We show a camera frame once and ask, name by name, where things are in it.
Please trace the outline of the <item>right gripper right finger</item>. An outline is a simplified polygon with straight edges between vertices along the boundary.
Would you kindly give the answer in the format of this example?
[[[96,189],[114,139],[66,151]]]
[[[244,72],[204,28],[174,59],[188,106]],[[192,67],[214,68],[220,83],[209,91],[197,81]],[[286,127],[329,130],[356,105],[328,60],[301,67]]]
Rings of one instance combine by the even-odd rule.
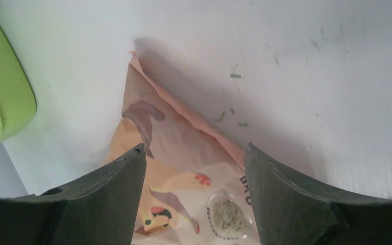
[[[392,200],[340,189],[249,144],[245,172],[262,244],[392,244]]]

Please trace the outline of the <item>pink cat litter bag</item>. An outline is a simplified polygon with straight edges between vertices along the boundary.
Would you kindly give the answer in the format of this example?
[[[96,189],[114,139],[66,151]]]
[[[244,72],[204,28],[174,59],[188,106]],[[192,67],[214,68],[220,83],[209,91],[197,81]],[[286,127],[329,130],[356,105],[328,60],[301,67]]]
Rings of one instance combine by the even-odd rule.
[[[136,55],[107,164],[143,143],[132,244],[260,244],[244,150],[158,85]]]

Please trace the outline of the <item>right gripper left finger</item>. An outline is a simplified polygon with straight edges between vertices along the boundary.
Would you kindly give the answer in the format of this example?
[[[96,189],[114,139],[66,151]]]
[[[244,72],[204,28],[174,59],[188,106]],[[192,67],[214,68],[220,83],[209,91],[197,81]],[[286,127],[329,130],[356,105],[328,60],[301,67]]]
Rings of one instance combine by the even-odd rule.
[[[41,195],[0,198],[0,244],[131,244],[143,144]]]

